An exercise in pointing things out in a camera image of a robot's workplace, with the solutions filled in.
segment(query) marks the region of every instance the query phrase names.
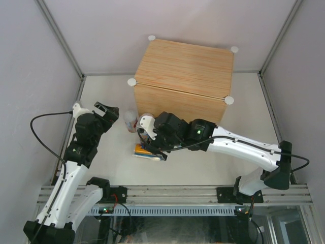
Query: red wire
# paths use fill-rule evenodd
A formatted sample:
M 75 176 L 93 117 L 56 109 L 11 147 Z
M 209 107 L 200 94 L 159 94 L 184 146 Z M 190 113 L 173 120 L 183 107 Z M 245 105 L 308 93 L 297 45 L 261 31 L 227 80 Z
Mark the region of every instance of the red wire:
M 115 203 L 114 203 L 114 206 L 113 206 L 113 210 L 114 210 L 114 208 L 115 208 L 116 205 L 117 205 L 118 200 L 117 200 L 117 196 L 116 196 L 116 194 L 111 195 L 111 197 L 115 197 Z

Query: white wall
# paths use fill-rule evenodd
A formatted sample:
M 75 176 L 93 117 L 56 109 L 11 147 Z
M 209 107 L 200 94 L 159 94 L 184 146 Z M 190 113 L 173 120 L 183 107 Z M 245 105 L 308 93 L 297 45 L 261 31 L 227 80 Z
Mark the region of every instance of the white wall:
M 135 73 L 148 36 L 230 48 L 260 70 L 295 0 L 46 1 L 84 73 Z
M 283 138 L 310 165 L 297 172 L 307 183 L 325 226 L 325 1 L 304 1 L 265 73 Z M 294 160 L 297 167 L 303 162 Z
M 68 111 L 80 81 L 34 1 L 1 1 L 0 54 L 0 242 L 19 244 L 56 162 L 29 122 Z M 42 118 L 35 129 L 59 151 L 67 121 L 67 115 Z

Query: metal frame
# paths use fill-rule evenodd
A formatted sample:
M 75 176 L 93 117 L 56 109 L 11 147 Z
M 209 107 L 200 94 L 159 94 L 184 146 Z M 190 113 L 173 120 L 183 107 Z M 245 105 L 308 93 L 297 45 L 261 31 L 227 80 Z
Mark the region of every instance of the metal frame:
M 321 228 L 321 222 L 317 216 L 314 205 L 300 206 L 301 217 L 304 220 L 305 227 L 311 244 L 325 243 L 325 233 Z
M 86 186 L 79 186 L 74 200 L 81 195 Z M 132 216 L 233 216 L 237 204 L 220 204 L 216 188 L 221 186 L 128 186 L 126 206 Z M 37 201 L 37 211 L 48 200 L 53 186 L 43 186 Z M 264 203 L 255 206 L 292 206 L 298 207 L 301 219 L 311 244 L 324 242 L 324 233 L 315 215 L 315 209 L 306 185 L 291 185 L 289 190 L 262 190 Z M 88 216 L 98 216 L 100 209 L 113 204 L 96 204 Z M 127 216 L 124 208 L 117 206 L 113 216 Z M 266 234 L 272 243 L 277 243 L 271 217 L 267 217 Z
M 281 134 L 281 130 L 280 130 L 280 127 L 279 127 L 279 123 L 278 123 L 276 113 L 275 113 L 274 108 L 272 106 L 272 101 L 271 101 L 268 89 L 267 89 L 267 87 L 265 85 L 263 77 L 260 74 L 258 74 L 258 79 L 259 79 L 259 83 L 261 84 L 262 92 L 263 92 L 263 95 L 264 95 L 264 98 L 265 98 L 265 101 L 266 101 L 266 105 L 267 105 L 268 110 L 269 110 L 269 114 L 270 114 L 270 117 L 271 117 L 271 121 L 272 121 L 272 124 L 273 124 L 273 128 L 274 128 L 274 131 L 275 131 L 276 138 L 278 139 L 278 142 L 280 143 L 282 141 L 282 134 Z
M 266 71 L 266 69 L 268 68 L 270 62 L 271 62 L 271 59 L 274 55 L 274 53 L 276 52 L 276 50 L 278 49 L 279 45 L 281 44 L 282 40 L 283 40 L 283 37 L 285 36 L 285 34 L 287 33 L 289 27 L 291 26 L 292 24 L 292 21 L 293 19 L 295 18 L 298 10 L 300 9 L 302 3 L 304 2 L 304 0 L 296 0 L 294 6 L 292 7 L 287 19 L 285 20 L 277 38 L 275 39 L 275 42 L 267 56 L 267 58 L 265 59 L 263 65 L 262 65 L 262 68 L 261 68 L 261 71 L 260 71 L 260 74 L 261 76 L 263 77 L 263 74 L 264 72 Z
M 35 3 L 37 4 L 37 6 L 40 8 L 40 11 L 42 12 L 46 22 L 49 24 L 50 29 L 53 31 L 55 37 L 57 38 L 60 46 L 62 47 L 62 49 L 64 50 L 64 52 L 66 53 L 69 61 L 71 62 L 71 64 L 73 65 L 74 69 L 76 70 L 77 74 L 79 75 L 80 79 L 82 80 L 84 75 L 78 65 L 77 60 L 75 59 L 73 53 L 71 52 L 70 47 L 68 46 L 64 36 L 62 35 L 58 25 L 56 24 L 49 8 L 47 7 L 46 3 L 44 2 L 44 0 L 35 0 Z
M 233 74 L 251 74 L 258 73 L 259 70 L 237 70 Z M 108 75 L 135 75 L 135 72 L 121 72 L 121 73 L 86 73 L 84 76 L 108 76 Z
M 74 200 L 80 196 L 86 186 L 79 186 Z M 220 204 L 217 199 L 217 187 L 224 186 L 128 186 L 128 206 L 238 206 L 237 204 Z M 43 206 L 48 200 L 53 186 L 43 186 L 37 205 Z M 303 206 L 312 205 L 306 185 L 291 185 L 289 190 L 262 190 L 264 203 L 256 206 Z

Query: white floor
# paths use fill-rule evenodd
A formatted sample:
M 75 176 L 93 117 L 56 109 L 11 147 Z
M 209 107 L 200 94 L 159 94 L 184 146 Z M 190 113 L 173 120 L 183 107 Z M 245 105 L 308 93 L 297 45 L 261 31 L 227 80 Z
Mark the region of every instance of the white floor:
M 99 101 L 120 108 L 120 119 L 102 136 L 98 154 L 83 178 L 109 179 L 111 185 L 232 185 L 239 175 L 256 168 L 252 163 L 231 156 L 203 151 L 175 151 L 167 161 L 155 162 L 132 156 L 138 135 L 129 133 L 122 115 L 136 108 L 133 88 L 127 85 L 132 76 L 89 76 L 81 97 L 90 106 Z M 233 105 L 221 126 L 254 140 L 277 143 L 266 102 L 256 74 L 234 74 L 231 96 Z

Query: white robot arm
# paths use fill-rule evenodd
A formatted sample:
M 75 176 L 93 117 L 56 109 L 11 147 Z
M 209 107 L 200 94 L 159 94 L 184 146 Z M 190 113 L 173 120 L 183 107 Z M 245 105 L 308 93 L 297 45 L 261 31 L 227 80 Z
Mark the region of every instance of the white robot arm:
M 243 158 L 259 168 L 246 176 L 237 178 L 234 194 L 254 195 L 271 187 L 279 190 L 289 188 L 291 143 L 267 144 L 236 135 L 214 123 L 195 119 L 187 123 L 171 113 L 163 112 L 157 118 L 145 115 L 138 127 L 144 129 L 149 141 L 143 141 L 147 150 L 167 156 L 162 151 L 183 148 L 214 151 Z
M 110 184 L 93 177 L 79 198 L 71 205 L 77 187 L 97 153 L 101 136 L 119 117 L 119 109 L 95 103 L 94 111 L 73 106 L 76 133 L 65 151 L 64 170 L 38 214 L 36 221 L 27 221 L 24 232 L 32 244 L 71 244 L 75 232 L 89 210 L 101 199 L 110 199 Z

